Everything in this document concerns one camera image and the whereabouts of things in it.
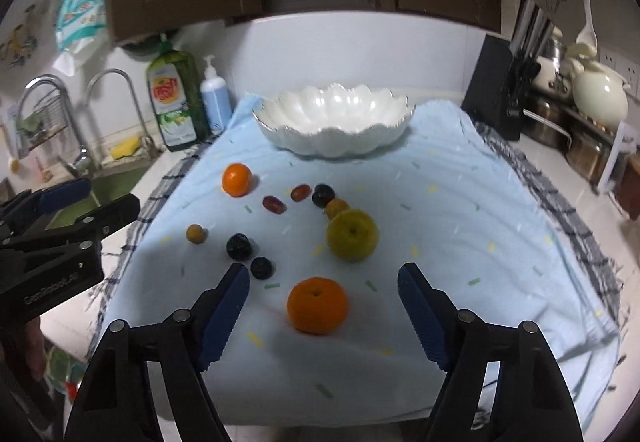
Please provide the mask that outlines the person's hand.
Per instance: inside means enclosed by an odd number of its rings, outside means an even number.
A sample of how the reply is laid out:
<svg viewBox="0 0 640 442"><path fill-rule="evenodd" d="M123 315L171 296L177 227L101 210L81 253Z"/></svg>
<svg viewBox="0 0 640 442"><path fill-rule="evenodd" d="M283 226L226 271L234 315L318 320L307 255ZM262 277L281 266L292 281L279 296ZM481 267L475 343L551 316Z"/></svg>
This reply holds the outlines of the person's hand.
<svg viewBox="0 0 640 442"><path fill-rule="evenodd" d="M40 318L35 318L24 325L20 339L25 362L32 373L32 378L40 381L47 370L46 343Z"/></svg>

